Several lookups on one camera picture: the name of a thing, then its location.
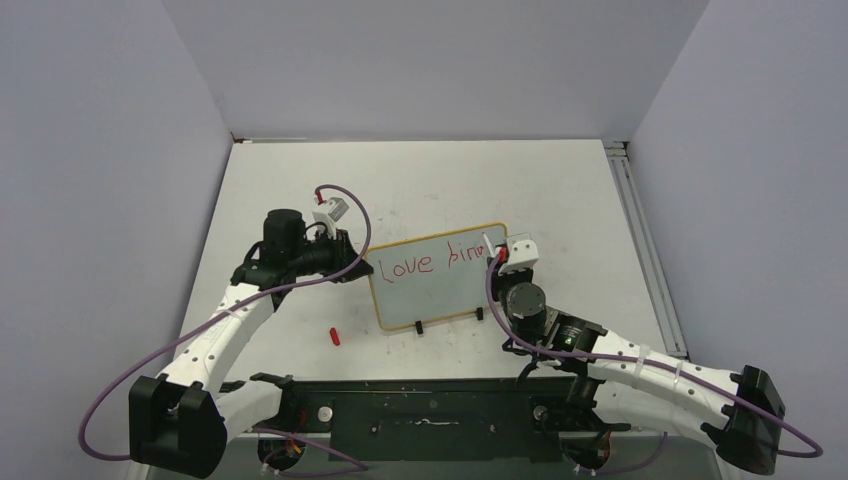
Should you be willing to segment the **white marker pen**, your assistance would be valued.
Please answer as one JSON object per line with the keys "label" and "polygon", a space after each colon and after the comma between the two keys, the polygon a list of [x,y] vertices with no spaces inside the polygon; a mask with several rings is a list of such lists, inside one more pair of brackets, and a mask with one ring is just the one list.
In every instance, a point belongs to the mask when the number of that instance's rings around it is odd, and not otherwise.
{"label": "white marker pen", "polygon": [[490,238],[489,238],[489,236],[488,236],[488,234],[487,234],[486,232],[484,232],[484,233],[482,234],[482,236],[483,236],[484,243],[485,243],[485,245],[486,245],[486,247],[487,247],[487,249],[488,249],[489,256],[490,256],[491,258],[495,258],[495,257],[497,256],[497,249],[496,249],[496,248],[494,247],[494,245],[492,244],[492,242],[491,242],[491,240],[490,240]]}

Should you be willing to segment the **yellow framed small whiteboard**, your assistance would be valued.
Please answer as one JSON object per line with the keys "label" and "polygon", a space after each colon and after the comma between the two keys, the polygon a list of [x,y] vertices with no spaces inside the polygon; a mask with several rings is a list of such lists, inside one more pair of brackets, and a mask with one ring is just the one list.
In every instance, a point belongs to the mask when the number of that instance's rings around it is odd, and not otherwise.
{"label": "yellow framed small whiteboard", "polygon": [[369,285],[386,331],[474,314],[486,306],[489,244],[508,233],[496,222],[372,247]]}

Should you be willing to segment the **red marker cap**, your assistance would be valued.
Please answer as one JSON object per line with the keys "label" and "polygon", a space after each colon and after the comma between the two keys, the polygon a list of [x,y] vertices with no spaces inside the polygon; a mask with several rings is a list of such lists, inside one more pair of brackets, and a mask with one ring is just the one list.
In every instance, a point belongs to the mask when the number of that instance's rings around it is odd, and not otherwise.
{"label": "red marker cap", "polygon": [[340,336],[339,336],[339,334],[338,334],[337,329],[336,329],[335,327],[331,327],[331,328],[329,329],[329,334],[330,334],[330,337],[331,337],[332,343],[333,343],[335,346],[340,346],[340,345],[341,345],[341,340],[340,340]]}

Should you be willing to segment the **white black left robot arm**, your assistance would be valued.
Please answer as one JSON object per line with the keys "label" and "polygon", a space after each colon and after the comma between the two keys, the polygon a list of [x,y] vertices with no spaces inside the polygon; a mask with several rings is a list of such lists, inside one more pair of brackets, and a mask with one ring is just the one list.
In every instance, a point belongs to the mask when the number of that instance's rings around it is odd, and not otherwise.
{"label": "white black left robot arm", "polygon": [[[195,478],[211,475],[227,445],[264,422],[290,428],[298,403],[285,379],[259,374],[224,393],[226,375],[258,328],[302,278],[307,285],[345,283],[372,273],[337,222],[347,211],[334,197],[307,224],[297,210],[270,211],[263,236],[234,270],[207,327],[179,341],[181,353],[156,377],[139,377],[129,392],[130,458]],[[307,234],[308,229],[314,235]]]}

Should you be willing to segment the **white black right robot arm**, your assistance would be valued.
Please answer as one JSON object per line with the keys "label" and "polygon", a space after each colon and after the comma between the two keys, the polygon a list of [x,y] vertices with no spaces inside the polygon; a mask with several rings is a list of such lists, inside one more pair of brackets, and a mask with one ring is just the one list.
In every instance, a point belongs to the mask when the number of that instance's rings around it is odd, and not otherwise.
{"label": "white black right robot arm", "polygon": [[565,402],[579,428],[644,427],[711,448],[749,473],[772,475],[788,427],[769,374],[715,369],[638,345],[599,324],[547,306],[530,269],[489,259],[487,301],[506,351],[575,375]]}

